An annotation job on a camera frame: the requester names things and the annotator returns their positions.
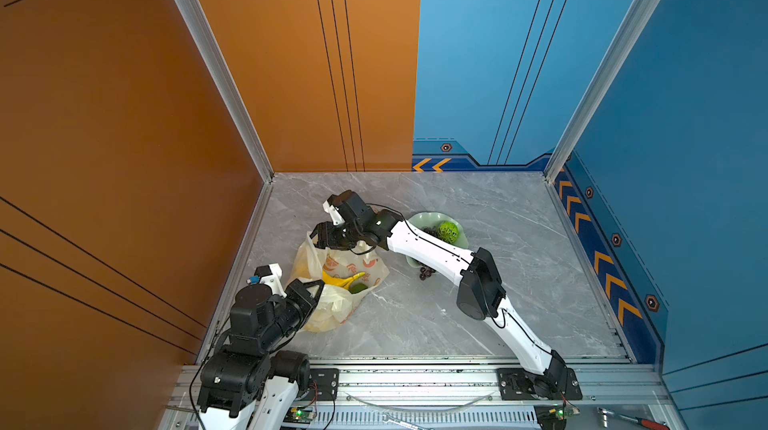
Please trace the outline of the yellow banana bunch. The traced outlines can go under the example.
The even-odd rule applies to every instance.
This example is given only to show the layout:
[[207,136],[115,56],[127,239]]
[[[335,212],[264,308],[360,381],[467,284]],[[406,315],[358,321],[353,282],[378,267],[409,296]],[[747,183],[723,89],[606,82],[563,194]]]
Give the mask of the yellow banana bunch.
[[339,277],[334,277],[330,275],[326,271],[322,271],[322,281],[326,285],[331,285],[331,286],[335,286],[342,289],[349,289],[352,284],[354,284],[356,281],[360,280],[362,277],[365,277],[365,276],[366,276],[366,273],[361,272],[361,273],[353,274],[352,276],[347,278],[339,278]]

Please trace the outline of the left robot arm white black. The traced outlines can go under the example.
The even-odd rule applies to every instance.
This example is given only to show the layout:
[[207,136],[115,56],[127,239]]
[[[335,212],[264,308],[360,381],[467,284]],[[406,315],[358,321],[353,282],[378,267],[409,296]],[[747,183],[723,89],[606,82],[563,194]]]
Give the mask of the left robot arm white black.
[[198,370],[191,400],[202,429],[279,429],[292,403],[309,388],[310,364],[285,349],[320,302],[321,280],[292,281],[283,290],[266,277],[241,289],[230,327]]

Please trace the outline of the cream plastic bag orange print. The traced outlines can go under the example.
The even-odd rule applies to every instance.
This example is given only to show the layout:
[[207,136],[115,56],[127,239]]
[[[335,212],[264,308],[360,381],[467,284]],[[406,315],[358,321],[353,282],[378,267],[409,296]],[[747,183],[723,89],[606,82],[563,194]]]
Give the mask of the cream plastic bag orange print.
[[325,286],[303,331],[325,333],[340,327],[389,273],[389,268],[375,251],[357,255],[352,251],[319,249],[307,233],[294,258],[288,280],[322,280]]

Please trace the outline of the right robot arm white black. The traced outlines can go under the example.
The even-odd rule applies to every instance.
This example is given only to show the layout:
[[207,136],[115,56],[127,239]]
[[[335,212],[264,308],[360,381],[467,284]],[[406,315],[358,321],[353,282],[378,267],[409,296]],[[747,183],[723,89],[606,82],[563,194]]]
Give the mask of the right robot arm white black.
[[513,307],[492,255],[485,249],[464,250],[412,226],[390,210],[365,224],[335,216],[309,234],[319,249],[355,251],[363,243],[416,260],[457,287],[456,305],[469,318],[487,324],[517,358],[523,390],[534,399],[580,400],[576,372],[544,343]]

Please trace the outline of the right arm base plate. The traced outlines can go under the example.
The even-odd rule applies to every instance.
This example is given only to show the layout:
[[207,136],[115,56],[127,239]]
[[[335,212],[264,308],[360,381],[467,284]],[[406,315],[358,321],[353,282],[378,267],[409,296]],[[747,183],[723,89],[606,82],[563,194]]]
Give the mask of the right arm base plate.
[[512,400],[580,401],[583,399],[575,371],[566,368],[558,379],[535,375],[522,368],[496,370],[501,398]]

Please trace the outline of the dark purple grape bunch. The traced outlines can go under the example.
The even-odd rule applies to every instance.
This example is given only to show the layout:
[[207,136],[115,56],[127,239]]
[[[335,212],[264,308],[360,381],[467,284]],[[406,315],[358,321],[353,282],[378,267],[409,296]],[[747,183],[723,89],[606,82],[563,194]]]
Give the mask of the dark purple grape bunch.
[[[439,231],[436,228],[425,228],[424,232],[434,238],[437,238],[440,240],[440,234]],[[435,273],[435,270],[422,264],[420,267],[420,275],[419,278],[424,281],[428,278],[430,278]]]

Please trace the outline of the green kiwi half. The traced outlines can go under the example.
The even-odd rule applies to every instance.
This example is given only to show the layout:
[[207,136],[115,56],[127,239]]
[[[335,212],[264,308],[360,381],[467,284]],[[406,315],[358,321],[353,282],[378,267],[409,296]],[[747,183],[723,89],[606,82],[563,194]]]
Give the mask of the green kiwi half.
[[452,221],[442,221],[436,229],[439,231],[440,240],[449,245],[455,245],[461,236],[461,230]]

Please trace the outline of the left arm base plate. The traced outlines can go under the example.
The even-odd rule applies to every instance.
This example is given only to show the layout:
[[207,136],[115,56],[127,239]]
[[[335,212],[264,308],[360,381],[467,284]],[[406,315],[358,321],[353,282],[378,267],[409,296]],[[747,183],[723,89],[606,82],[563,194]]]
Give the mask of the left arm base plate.
[[337,399],[340,370],[335,367],[311,367],[309,384],[300,401],[331,402]]

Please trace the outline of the green orange mango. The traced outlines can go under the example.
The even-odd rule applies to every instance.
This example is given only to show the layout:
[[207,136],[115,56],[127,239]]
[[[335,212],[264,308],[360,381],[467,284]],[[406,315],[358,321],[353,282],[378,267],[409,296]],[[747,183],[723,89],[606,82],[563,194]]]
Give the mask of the green orange mango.
[[365,283],[356,282],[353,285],[350,286],[349,292],[353,295],[359,294],[361,292],[364,292],[368,289],[368,286]]

